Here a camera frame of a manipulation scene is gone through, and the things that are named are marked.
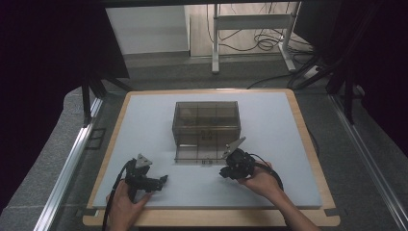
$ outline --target human hand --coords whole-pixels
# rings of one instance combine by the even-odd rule
[[[282,190],[279,188],[277,180],[270,175],[266,170],[255,167],[254,172],[251,177],[243,178],[237,180],[240,184],[247,186],[249,189],[254,191],[256,194],[261,195],[268,199],[270,202],[275,203],[283,194]]]
[[[128,191],[129,186],[123,180],[120,181],[112,201],[111,211],[109,212],[110,231],[126,231],[130,229],[152,194],[147,193],[138,203],[134,204],[129,199]]]

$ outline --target human arm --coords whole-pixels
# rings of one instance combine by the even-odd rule
[[[276,179],[266,170],[255,167],[250,178],[239,179],[238,182],[274,204],[293,231],[320,230],[293,205],[288,196],[279,188]]]
[[[151,197],[151,193],[147,193],[138,203],[134,204],[129,199],[128,190],[129,186],[124,181],[120,181],[109,212],[110,231],[129,230]]]

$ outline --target black curtain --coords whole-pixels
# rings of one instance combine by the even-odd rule
[[[65,95],[102,74],[129,77],[102,6],[0,2],[0,211],[47,142]]]
[[[407,1],[384,1],[353,56],[363,106],[408,156]]]

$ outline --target gray carpet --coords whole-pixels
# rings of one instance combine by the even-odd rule
[[[131,79],[122,81],[137,90],[247,88],[259,80],[287,74],[279,57],[263,57],[263,60],[252,62],[250,59],[259,58],[225,58],[221,60],[221,72],[218,75],[211,74],[208,60],[169,64],[169,60],[155,63],[153,59],[151,63],[144,63],[149,63],[147,65],[128,65]],[[277,78],[255,87],[285,88],[288,81],[288,77]],[[98,227],[83,225],[82,214],[125,95],[123,90],[110,83],[105,82],[105,86],[110,92],[104,98],[93,129],[95,137],[105,134],[102,140],[89,141],[51,230],[100,230]],[[295,93],[306,124],[316,138],[321,167],[342,220],[340,226],[323,227],[323,230],[397,230],[323,87],[324,80]],[[65,98],[64,112],[54,133],[0,218],[0,227],[4,230],[33,230],[82,126],[80,105],[80,90],[75,90]],[[408,171],[408,162],[405,156],[370,119],[359,102],[354,104],[354,108],[355,120],[362,130],[362,136],[374,151],[376,161],[401,201],[407,206],[408,184],[404,175]]]

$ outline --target transparent plastic box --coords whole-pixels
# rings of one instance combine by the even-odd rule
[[[240,138],[238,102],[177,102],[172,130],[175,163],[224,165],[225,145]]]

